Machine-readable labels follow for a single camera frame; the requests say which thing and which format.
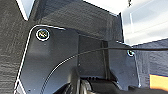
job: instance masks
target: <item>white wall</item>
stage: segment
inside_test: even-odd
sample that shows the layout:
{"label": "white wall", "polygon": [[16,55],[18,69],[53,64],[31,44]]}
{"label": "white wall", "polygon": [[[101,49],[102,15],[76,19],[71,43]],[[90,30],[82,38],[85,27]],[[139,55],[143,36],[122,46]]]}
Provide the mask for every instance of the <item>white wall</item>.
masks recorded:
{"label": "white wall", "polygon": [[96,5],[100,8],[108,10],[116,15],[128,6],[128,0],[83,0]]}
{"label": "white wall", "polygon": [[132,0],[122,12],[124,42],[143,44],[168,38],[168,0]]}
{"label": "white wall", "polygon": [[23,18],[25,20],[28,20],[35,0],[16,0],[16,1],[23,15]]}

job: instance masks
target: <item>black cable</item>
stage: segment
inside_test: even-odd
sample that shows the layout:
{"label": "black cable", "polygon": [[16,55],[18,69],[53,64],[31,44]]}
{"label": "black cable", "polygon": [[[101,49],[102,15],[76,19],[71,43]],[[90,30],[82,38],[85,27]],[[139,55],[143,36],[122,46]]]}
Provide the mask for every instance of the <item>black cable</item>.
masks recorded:
{"label": "black cable", "polygon": [[41,93],[40,94],[43,94],[44,92],[44,89],[47,85],[47,82],[48,80],[50,79],[51,75],[54,73],[54,71],[59,67],[61,66],[62,64],[64,64],[65,62],[77,57],[77,56],[80,56],[80,55],[83,55],[83,54],[87,54],[87,53],[91,53],[91,52],[96,52],[96,51],[101,51],[101,50],[108,50],[108,49],[113,49],[113,50],[139,50],[139,51],[168,51],[168,48],[156,48],[156,49],[151,49],[151,48],[100,48],[100,49],[96,49],[96,50],[91,50],[91,51],[86,51],[86,52],[83,52],[83,53],[79,53],[79,54],[76,54],[76,55],[73,55],[67,59],[65,59],[64,61],[62,61],[61,63],[59,63],[51,72],[50,74],[47,76],[43,86],[42,86],[42,89],[41,89]]}

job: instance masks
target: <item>black panel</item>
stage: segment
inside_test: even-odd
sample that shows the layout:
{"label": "black panel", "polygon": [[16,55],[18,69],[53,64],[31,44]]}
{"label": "black panel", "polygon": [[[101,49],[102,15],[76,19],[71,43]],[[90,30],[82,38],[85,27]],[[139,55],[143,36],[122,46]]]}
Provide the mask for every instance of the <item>black panel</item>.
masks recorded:
{"label": "black panel", "polygon": [[[125,48],[124,44],[108,42],[108,47]],[[109,50],[110,70],[118,78],[119,85],[123,90],[128,90],[128,86],[139,85],[135,57],[127,55],[127,51]]]}
{"label": "black panel", "polygon": [[[94,38],[79,37],[79,53],[95,50],[103,47],[103,41]],[[78,57],[78,69],[80,77],[105,78],[105,61],[103,51],[84,54]]]}
{"label": "black panel", "polygon": [[[36,38],[36,32],[41,28],[47,29],[50,33],[47,41],[40,41]],[[77,53],[78,34],[75,31],[47,27],[34,28],[20,75],[25,91],[31,91],[31,94],[40,94],[43,83],[52,69]],[[56,70],[47,83],[45,89],[47,94],[54,93],[69,81],[71,69],[77,66],[77,58],[62,66],[64,68],[58,68],[59,71]]]}

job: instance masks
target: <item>gray carpet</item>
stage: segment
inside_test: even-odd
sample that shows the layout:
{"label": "gray carpet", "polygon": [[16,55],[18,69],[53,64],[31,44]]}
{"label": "gray carpet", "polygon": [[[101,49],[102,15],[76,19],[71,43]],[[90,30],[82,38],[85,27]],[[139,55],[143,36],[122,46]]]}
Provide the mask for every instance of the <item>gray carpet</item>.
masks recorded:
{"label": "gray carpet", "polygon": [[[135,48],[168,48],[168,39],[134,46]],[[135,51],[142,87],[149,87],[149,74],[168,76],[168,51]]]}

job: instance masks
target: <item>wire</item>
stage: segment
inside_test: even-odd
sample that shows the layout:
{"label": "wire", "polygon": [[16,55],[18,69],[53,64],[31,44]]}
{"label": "wire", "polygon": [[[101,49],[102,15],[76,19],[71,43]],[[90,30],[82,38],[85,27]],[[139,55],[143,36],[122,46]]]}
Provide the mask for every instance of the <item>wire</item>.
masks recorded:
{"label": "wire", "polygon": [[73,56],[70,56],[69,58],[65,59],[64,61],[62,61],[61,63],[59,63],[51,72],[50,74],[47,76],[43,86],[42,86],[42,89],[41,89],[41,93],[40,94],[43,94],[44,92],[44,89],[47,85],[47,82],[48,80],[50,79],[51,75],[54,73],[54,71],[59,67],[61,66],[62,64],[64,64],[65,62],[77,57],[77,56],[80,56],[80,55],[83,55],[83,54],[87,54],[87,53],[91,53],[91,52],[96,52],[96,51],[101,51],[101,50],[108,50],[108,49],[111,49],[111,50],[139,50],[139,51],[168,51],[168,48],[156,48],[156,49],[151,49],[151,48],[100,48],[100,49],[96,49],[96,50],[91,50],[91,51],[86,51],[86,52],[82,52],[82,53],[79,53],[79,54],[76,54],[76,55],[73,55]]}

